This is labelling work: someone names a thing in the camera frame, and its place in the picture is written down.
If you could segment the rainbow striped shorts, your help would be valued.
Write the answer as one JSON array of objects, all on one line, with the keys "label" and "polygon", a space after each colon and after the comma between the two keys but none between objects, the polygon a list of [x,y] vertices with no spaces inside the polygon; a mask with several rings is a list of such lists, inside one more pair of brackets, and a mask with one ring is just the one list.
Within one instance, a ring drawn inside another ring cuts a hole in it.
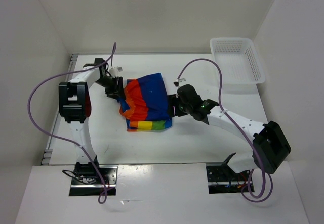
[{"label": "rainbow striped shorts", "polygon": [[161,73],[128,79],[125,99],[119,98],[119,113],[126,120],[127,131],[160,131],[172,127],[168,114],[168,95]]}]

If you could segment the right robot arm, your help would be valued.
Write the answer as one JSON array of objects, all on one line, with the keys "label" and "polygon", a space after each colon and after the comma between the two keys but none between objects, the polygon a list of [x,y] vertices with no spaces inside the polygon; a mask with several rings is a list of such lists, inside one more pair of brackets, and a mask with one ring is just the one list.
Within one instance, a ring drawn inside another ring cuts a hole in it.
[{"label": "right robot arm", "polygon": [[279,124],[262,123],[233,113],[220,105],[220,101],[203,100],[193,86],[187,84],[168,96],[168,113],[171,117],[192,116],[209,126],[221,128],[252,146],[244,154],[232,153],[222,167],[227,180],[235,179],[239,173],[250,169],[262,169],[274,174],[291,152],[291,147]]}]

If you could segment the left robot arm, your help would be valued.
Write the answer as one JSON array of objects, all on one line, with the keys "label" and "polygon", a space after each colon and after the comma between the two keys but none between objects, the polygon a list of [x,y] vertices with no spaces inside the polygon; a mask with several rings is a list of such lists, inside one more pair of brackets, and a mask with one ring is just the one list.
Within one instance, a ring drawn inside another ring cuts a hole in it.
[{"label": "left robot arm", "polygon": [[92,184],[99,181],[101,170],[89,131],[92,112],[89,89],[97,84],[105,89],[107,97],[124,98],[123,78],[119,76],[122,71],[121,66],[96,58],[94,63],[85,64],[72,80],[58,86],[59,114],[70,128],[72,141],[76,142],[75,174]]}]

